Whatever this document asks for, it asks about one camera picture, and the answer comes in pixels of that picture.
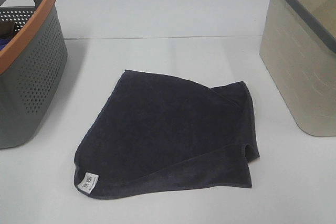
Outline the brown cloth in basket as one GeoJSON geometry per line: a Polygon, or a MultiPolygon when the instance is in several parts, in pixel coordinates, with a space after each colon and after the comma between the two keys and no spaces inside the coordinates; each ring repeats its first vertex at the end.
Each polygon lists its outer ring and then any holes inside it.
{"type": "Polygon", "coordinates": [[[0,23],[0,36],[1,39],[7,38],[13,34],[15,31],[16,24],[12,21],[1,21],[0,23]]]}

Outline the blue cloth in basket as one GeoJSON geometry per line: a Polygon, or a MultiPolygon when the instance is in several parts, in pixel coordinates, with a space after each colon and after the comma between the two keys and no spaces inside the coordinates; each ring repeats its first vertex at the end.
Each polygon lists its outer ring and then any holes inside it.
{"type": "Polygon", "coordinates": [[[1,38],[0,39],[0,50],[6,47],[6,45],[11,41],[11,38],[1,38]]]}

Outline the beige basket grey rim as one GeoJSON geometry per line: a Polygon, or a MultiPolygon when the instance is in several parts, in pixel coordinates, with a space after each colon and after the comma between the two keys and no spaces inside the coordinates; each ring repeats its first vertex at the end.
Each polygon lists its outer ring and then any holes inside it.
{"type": "Polygon", "coordinates": [[[298,127],[335,136],[335,0],[270,0],[259,54],[298,127]]]}

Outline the grey perforated basket orange rim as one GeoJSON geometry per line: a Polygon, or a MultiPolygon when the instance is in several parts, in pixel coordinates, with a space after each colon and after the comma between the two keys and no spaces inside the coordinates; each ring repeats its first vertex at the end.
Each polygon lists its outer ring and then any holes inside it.
{"type": "Polygon", "coordinates": [[[29,141],[60,83],[67,61],[56,0],[1,8],[15,31],[1,50],[1,148],[29,141]]]}

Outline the dark navy towel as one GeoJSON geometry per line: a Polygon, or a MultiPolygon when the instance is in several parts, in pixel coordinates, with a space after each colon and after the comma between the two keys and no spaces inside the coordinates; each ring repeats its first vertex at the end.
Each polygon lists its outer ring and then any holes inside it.
{"type": "Polygon", "coordinates": [[[96,199],[249,188],[258,157],[245,83],[208,88],[127,70],[76,150],[74,185],[96,199]]]}

